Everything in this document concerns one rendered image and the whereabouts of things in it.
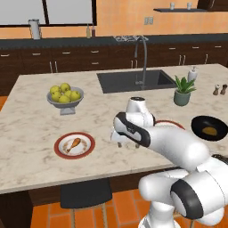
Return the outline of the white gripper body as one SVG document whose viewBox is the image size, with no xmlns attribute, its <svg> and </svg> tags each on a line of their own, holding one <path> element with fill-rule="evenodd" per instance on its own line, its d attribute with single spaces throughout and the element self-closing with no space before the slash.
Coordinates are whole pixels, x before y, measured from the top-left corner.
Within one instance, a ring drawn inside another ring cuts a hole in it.
<svg viewBox="0 0 228 228">
<path fill-rule="evenodd" d="M 140 136 L 138 134 L 134 135 L 133 133 L 129 132 L 127 129 L 117 132 L 116 129 L 113 128 L 110 135 L 110 139 L 113 142 L 121 143 L 122 145 L 130 142 L 134 142 L 134 144 L 139 144 L 138 140 L 140 139 Z"/>
</svg>

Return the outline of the chicken drumstick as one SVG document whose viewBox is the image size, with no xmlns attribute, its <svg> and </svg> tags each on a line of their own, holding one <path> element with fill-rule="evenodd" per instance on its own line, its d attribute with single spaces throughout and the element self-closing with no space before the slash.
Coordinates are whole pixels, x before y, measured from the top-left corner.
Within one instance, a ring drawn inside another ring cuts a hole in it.
<svg viewBox="0 0 228 228">
<path fill-rule="evenodd" d="M 73 143 L 71 144 L 70 148 L 67 149 L 67 153 L 70 152 L 71 149 L 73 149 L 74 147 L 78 146 L 81 143 L 81 139 L 80 138 L 76 138 Z"/>
</svg>

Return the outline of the grey fruit bowl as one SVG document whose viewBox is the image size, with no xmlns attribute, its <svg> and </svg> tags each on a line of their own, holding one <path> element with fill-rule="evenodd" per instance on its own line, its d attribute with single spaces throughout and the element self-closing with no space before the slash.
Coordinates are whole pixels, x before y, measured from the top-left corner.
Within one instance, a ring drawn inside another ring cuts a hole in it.
<svg viewBox="0 0 228 228">
<path fill-rule="evenodd" d="M 59 109 L 61 115 L 75 114 L 76 113 L 75 108 L 84 99 L 84 91 L 81 88 L 72 86 L 71 89 L 73 91 L 80 92 L 81 97 L 77 101 L 69 102 L 69 103 L 59 103 L 59 102 L 54 102 L 52 100 L 52 96 L 50 93 L 47 93 L 46 95 L 47 101 L 51 103 L 55 108 Z"/>
</svg>

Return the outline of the black bowl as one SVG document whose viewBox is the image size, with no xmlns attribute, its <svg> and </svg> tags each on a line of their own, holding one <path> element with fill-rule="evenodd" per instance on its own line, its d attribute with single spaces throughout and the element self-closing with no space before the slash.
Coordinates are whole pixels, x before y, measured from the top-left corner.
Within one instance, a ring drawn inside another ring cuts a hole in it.
<svg viewBox="0 0 228 228">
<path fill-rule="evenodd" d="M 191 130 L 206 141 L 220 141 L 228 135 L 228 126 L 218 118 L 197 116 L 191 121 Z"/>
</svg>

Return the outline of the red rimmed white plate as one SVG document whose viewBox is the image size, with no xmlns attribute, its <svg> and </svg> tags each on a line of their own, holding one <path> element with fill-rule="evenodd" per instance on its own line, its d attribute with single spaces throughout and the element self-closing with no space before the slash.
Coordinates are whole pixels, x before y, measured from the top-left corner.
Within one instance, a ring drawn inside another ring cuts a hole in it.
<svg viewBox="0 0 228 228">
<path fill-rule="evenodd" d="M 76 138 L 81 139 L 81 143 L 67 153 L 67 149 Z M 68 133 L 60 137 L 54 144 L 54 152 L 63 159 L 81 159 L 90 154 L 95 147 L 94 138 L 83 132 Z"/>
<path fill-rule="evenodd" d="M 185 130 L 185 128 L 182 125 L 172 120 L 157 120 L 155 126 L 176 126 Z"/>
</svg>

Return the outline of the dark sink basin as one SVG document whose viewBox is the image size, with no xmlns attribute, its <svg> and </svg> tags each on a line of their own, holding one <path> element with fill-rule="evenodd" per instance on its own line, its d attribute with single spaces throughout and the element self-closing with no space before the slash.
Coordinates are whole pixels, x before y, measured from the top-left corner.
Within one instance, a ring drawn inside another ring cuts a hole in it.
<svg viewBox="0 0 228 228">
<path fill-rule="evenodd" d="M 98 73 L 102 91 L 105 94 L 141 91 L 143 80 L 141 71 L 126 71 L 112 73 Z M 145 90 L 176 88 L 175 81 L 162 69 L 147 70 L 145 74 Z"/>
</svg>

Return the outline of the black stool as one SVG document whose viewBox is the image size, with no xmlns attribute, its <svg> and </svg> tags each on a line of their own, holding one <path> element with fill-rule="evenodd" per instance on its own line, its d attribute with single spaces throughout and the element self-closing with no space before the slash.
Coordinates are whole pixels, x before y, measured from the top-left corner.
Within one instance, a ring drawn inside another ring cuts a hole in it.
<svg viewBox="0 0 228 228">
<path fill-rule="evenodd" d="M 108 178 L 68 183 L 61 186 L 61 208 L 72 210 L 102 206 L 103 228 L 108 228 L 105 203 L 112 199 Z"/>
</svg>

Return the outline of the green plant in grey pot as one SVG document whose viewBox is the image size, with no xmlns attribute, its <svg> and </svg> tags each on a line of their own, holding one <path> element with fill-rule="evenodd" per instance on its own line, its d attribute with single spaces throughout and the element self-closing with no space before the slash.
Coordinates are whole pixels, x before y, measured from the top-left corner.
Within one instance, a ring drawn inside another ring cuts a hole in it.
<svg viewBox="0 0 228 228">
<path fill-rule="evenodd" d="M 196 90 L 194 86 L 194 79 L 188 81 L 186 77 L 175 77 L 175 94 L 174 94 L 174 103 L 178 106 L 185 106 L 188 104 L 191 93 Z"/>
</svg>

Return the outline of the grey curved tap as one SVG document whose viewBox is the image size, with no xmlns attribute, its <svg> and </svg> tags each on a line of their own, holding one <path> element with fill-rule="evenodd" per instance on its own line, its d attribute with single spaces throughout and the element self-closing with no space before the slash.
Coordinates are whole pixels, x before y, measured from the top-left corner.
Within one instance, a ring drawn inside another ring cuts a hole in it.
<svg viewBox="0 0 228 228">
<path fill-rule="evenodd" d="M 147 68 L 147 60 L 148 60 L 148 54 L 147 54 L 147 45 L 146 45 L 146 40 L 143 36 L 140 36 L 135 44 L 135 49 L 134 49 L 134 58 L 135 60 L 137 59 L 138 56 L 138 46 L 139 43 L 142 41 L 143 44 L 143 50 L 144 50 L 144 64 L 143 64 L 143 69 L 142 69 L 142 79 L 139 80 L 138 77 L 136 77 L 135 84 L 139 85 L 142 90 L 145 88 L 145 78 L 146 78 L 146 68 Z"/>
</svg>

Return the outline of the white soap dispenser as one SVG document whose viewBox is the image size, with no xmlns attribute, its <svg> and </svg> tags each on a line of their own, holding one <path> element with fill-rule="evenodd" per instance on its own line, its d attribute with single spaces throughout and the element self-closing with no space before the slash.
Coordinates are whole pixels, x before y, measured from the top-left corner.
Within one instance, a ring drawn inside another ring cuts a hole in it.
<svg viewBox="0 0 228 228">
<path fill-rule="evenodd" d="M 193 67 L 189 72 L 188 72 L 188 81 L 195 80 L 198 76 L 198 72 L 196 70 L 196 67 Z"/>
</svg>

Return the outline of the dark wood cupboard run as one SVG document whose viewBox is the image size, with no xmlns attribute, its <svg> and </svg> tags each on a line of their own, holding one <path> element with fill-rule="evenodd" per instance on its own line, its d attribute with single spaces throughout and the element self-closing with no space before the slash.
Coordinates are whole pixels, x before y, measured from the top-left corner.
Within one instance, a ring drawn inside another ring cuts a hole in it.
<svg viewBox="0 0 228 228">
<path fill-rule="evenodd" d="M 148 36 L 147 67 L 219 63 L 228 67 L 228 34 Z M 102 69 L 140 68 L 143 42 L 113 37 L 0 40 L 0 96 L 11 92 L 18 76 Z"/>
</svg>

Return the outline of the dark wood island base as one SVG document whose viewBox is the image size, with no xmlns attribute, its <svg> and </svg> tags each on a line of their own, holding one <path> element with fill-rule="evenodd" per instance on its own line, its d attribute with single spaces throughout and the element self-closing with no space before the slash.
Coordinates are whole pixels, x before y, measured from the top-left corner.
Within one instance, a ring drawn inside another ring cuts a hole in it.
<svg viewBox="0 0 228 228">
<path fill-rule="evenodd" d="M 143 176 L 163 172 L 163 169 L 110 177 L 113 192 L 133 190 Z M 0 194 L 0 228 L 30 228 L 34 206 L 59 202 L 60 185 Z"/>
</svg>

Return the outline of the black framed window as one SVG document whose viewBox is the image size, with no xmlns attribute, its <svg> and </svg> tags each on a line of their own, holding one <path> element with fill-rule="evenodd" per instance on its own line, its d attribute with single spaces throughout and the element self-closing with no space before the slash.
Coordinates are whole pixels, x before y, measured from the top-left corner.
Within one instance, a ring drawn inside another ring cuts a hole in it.
<svg viewBox="0 0 228 228">
<path fill-rule="evenodd" d="M 0 27 L 97 25 L 96 0 L 0 0 Z"/>
</svg>

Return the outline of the dark wall shelf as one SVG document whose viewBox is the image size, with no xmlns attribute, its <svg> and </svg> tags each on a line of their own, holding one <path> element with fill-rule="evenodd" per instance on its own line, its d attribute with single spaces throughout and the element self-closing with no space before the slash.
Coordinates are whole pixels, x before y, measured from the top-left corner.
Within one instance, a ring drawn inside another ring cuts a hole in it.
<svg viewBox="0 0 228 228">
<path fill-rule="evenodd" d="M 155 12 L 206 12 L 207 10 L 191 8 L 190 10 L 187 8 L 175 8 L 171 10 L 170 8 L 155 8 L 153 9 Z"/>
</svg>

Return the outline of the dark wood wall cupboard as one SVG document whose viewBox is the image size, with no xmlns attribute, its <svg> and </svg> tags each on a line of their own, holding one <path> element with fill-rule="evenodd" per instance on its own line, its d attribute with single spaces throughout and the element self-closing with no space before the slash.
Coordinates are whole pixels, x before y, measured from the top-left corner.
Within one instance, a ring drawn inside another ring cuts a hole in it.
<svg viewBox="0 0 228 228">
<path fill-rule="evenodd" d="M 197 8 L 208 12 L 228 12 L 228 0 L 199 0 Z"/>
</svg>

